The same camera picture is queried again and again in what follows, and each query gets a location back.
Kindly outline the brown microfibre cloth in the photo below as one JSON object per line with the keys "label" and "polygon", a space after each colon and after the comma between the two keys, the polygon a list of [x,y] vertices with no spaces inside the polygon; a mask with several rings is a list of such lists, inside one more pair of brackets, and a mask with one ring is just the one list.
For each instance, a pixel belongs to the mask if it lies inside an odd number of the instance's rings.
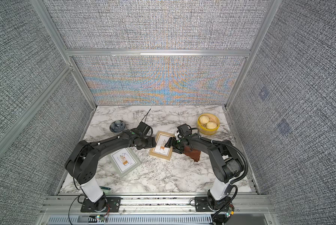
{"label": "brown microfibre cloth", "polygon": [[184,155],[193,159],[195,162],[200,161],[201,151],[199,151],[197,149],[191,149],[190,147],[185,146],[184,150],[183,150],[183,153],[184,153]]}

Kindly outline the grey green picture frame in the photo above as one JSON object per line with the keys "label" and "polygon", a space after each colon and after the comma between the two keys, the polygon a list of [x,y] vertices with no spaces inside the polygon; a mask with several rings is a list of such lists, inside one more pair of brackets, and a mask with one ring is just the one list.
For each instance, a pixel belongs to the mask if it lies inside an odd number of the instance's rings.
{"label": "grey green picture frame", "polygon": [[131,147],[120,149],[108,155],[116,173],[124,177],[141,165]]}

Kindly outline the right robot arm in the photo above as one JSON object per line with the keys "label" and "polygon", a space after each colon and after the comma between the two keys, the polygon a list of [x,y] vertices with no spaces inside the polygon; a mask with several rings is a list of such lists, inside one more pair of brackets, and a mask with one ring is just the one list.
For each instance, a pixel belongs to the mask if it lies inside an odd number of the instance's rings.
{"label": "right robot arm", "polygon": [[186,148],[204,152],[209,156],[216,177],[213,186],[207,192],[207,204],[213,211],[226,208],[238,192],[236,182],[245,178],[248,162],[243,153],[229,141],[216,141],[198,134],[181,139],[171,137],[165,144],[182,154]]}

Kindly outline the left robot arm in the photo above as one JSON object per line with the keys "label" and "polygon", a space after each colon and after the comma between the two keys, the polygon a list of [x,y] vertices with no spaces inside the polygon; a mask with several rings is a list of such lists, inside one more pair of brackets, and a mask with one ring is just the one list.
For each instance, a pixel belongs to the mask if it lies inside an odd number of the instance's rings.
{"label": "left robot arm", "polygon": [[156,146],[152,136],[139,135],[137,132],[125,132],[97,142],[80,141],[65,162],[66,171],[83,189],[90,202],[101,202],[103,191],[99,187],[95,174],[98,162],[103,157],[118,150],[136,147],[138,150],[150,149]]}

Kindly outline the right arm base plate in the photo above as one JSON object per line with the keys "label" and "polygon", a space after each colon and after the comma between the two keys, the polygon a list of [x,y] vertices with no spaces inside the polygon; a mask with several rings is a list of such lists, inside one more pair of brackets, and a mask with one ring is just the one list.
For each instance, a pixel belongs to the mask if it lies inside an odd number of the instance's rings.
{"label": "right arm base plate", "polygon": [[196,212],[213,212],[213,210],[209,207],[207,196],[197,196],[194,198],[194,205],[196,208]]}

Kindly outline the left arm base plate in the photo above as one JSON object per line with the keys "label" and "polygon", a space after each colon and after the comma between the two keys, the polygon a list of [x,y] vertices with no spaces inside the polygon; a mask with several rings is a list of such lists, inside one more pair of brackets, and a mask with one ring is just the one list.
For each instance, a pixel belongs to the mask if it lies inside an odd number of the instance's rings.
{"label": "left arm base plate", "polygon": [[91,202],[87,197],[84,199],[80,212],[103,213],[118,212],[121,205],[121,197],[102,197],[97,202]]}

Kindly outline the light wood picture frame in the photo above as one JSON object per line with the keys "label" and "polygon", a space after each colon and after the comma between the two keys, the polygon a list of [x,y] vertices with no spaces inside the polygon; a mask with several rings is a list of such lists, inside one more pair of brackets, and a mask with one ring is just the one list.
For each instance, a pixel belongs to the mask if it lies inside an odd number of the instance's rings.
{"label": "light wood picture frame", "polygon": [[155,138],[156,146],[150,149],[149,155],[162,158],[165,160],[170,160],[173,148],[166,147],[166,144],[168,143],[171,137],[175,138],[174,134],[158,131]]}

